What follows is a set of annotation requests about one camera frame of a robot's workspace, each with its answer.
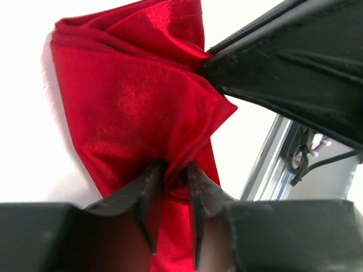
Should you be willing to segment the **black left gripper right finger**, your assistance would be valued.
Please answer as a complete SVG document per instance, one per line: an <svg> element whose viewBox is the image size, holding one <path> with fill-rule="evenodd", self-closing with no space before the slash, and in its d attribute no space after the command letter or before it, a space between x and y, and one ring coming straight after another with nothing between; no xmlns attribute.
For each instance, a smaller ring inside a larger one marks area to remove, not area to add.
<svg viewBox="0 0 363 272"><path fill-rule="evenodd" d="M362 216L351 201L237 201L194 163L185 180L196 270L362 270Z"/></svg>

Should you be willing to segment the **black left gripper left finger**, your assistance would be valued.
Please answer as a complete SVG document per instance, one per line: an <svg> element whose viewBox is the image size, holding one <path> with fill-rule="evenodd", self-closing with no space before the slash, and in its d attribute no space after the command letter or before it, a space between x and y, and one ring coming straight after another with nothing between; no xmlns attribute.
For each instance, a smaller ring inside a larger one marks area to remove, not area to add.
<svg viewBox="0 0 363 272"><path fill-rule="evenodd" d="M64 202L1 204L1 270L148 271L166 167L155 162L84 209Z"/></svg>

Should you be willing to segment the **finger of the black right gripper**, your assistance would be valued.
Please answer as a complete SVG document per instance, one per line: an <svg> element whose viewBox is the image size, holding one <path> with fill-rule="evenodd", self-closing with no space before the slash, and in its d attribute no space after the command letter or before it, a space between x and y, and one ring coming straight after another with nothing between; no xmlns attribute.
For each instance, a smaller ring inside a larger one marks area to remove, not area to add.
<svg viewBox="0 0 363 272"><path fill-rule="evenodd" d="M208 52L215 57L242 56L260 44L294 28L291 16L306 6L305 1L282 1L263 15L225 38Z"/></svg>
<svg viewBox="0 0 363 272"><path fill-rule="evenodd" d="M305 2L289 32L240 57L212 55L202 76L222 94L361 150L362 2Z"/></svg>

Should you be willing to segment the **red cloth napkin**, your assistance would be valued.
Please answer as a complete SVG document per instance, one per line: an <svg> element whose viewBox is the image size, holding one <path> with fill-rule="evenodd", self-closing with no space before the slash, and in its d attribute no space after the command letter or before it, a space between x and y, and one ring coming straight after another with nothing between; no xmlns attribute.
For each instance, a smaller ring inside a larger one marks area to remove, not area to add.
<svg viewBox="0 0 363 272"><path fill-rule="evenodd" d="M199 74L210 57L200 1L63 18L50 47L74 148L103 196L168 162L151 271L193 271L182 171L195 162L219 183L210 138L237 109Z"/></svg>

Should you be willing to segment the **aluminium front rail frame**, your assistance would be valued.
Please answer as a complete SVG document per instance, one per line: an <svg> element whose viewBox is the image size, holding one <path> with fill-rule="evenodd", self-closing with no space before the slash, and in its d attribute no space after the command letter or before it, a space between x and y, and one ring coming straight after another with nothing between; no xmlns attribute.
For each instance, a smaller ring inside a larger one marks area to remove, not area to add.
<svg viewBox="0 0 363 272"><path fill-rule="evenodd" d="M280 157L293 121L277 116L267 134L240 200L331 199L347 197L354 172L362 163L362 152L349 148L315 131L307 155L309 164L303 178L290 185L294 175Z"/></svg>

